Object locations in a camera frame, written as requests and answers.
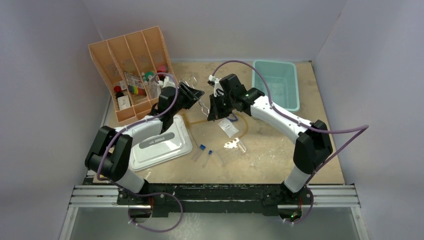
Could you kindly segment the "blue safety glasses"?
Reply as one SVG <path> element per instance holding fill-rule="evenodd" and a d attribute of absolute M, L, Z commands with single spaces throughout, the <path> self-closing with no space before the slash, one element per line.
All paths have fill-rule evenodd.
<path fill-rule="evenodd" d="M 230 122 L 237 122 L 239 120 L 237 115 L 234 112 L 232 112 L 231 115 L 227 117 L 226 119 L 229 120 Z"/>

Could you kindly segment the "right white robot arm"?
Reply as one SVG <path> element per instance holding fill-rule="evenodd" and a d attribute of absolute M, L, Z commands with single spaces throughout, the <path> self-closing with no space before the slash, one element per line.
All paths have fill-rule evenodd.
<path fill-rule="evenodd" d="M 321 120 L 312 122 L 296 116 L 255 87 L 246 89 L 233 73 L 223 78 L 210 75 L 207 82 L 213 87 L 208 121 L 226 118 L 237 111 L 264 121 L 293 142 L 294 167 L 282 183 L 280 196 L 284 202 L 294 203 L 309 178 L 333 153 L 327 125 Z"/>

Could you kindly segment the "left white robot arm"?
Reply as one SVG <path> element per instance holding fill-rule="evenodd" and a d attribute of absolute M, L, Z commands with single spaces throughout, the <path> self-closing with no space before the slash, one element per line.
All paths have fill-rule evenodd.
<path fill-rule="evenodd" d="M 149 191 L 146 181 L 131 170 L 132 148 L 140 142 L 166 132 L 181 110 L 188 110 L 204 95 L 204 91 L 166 77 L 157 103 L 141 120 L 112 128 L 101 127 L 85 158 L 84 165 L 98 176 L 104 176 L 130 191 L 129 197 L 138 205 L 146 203 Z"/>

